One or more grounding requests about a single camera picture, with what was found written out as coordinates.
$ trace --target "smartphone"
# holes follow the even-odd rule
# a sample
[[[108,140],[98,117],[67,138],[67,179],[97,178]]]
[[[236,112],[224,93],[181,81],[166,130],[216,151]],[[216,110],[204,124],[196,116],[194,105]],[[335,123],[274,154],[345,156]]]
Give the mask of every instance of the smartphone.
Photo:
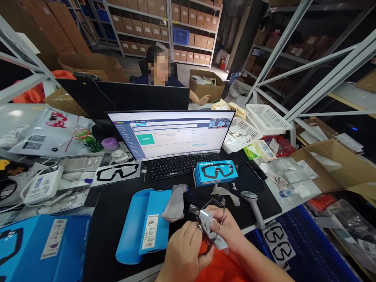
[[[247,162],[248,166],[253,170],[253,172],[260,178],[261,181],[265,181],[268,177],[262,171],[262,169],[255,163],[254,160]]]

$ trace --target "keyboard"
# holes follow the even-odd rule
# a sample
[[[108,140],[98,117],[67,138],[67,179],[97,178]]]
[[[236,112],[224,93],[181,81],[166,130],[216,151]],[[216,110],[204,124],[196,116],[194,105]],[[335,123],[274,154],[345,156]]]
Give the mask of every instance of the keyboard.
[[[150,162],[149,181],[192,173],[197,163],[215,159],[213,153],[204,153],[154,160]]]

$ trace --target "orange cloth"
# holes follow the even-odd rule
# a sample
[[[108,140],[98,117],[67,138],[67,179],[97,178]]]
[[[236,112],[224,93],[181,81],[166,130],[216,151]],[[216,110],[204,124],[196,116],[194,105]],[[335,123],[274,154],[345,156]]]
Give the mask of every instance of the orange cloth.
[[[205,252],[206,243],[202,242],[200,253]],[[236,256],[229,252],[226,256],[224,251],[214,249],[213,261],[201,271],[196,282],[245,282],[248,281],[247,275],[239,264]]]
[[[54,70],[52,71],[52,74],[56,78],[76,79],[71,72],[67,72],[66,70]],[[32,89],[14,98],[13,102],[19,104],[43,104],[44,98],[46,98],[46,96],[43,90],[43,83],[39,83],[37,86],[34,86]]]

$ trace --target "small jar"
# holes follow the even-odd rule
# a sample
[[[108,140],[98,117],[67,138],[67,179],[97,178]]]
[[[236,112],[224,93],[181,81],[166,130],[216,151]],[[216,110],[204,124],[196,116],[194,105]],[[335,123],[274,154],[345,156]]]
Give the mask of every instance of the small jar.
[[[115,138],[106,138],[102,141],[103,147],[111,155],[115,163],[125,163],[129,157],[127,153],[120,147],[119,142]]]

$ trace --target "web page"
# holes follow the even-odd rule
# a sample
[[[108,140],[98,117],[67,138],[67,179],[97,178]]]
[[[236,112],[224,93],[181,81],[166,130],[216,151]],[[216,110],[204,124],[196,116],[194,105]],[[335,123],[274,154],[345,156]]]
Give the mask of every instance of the web page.
[[[137,160],[220,150],[234,112],[108,114]]]

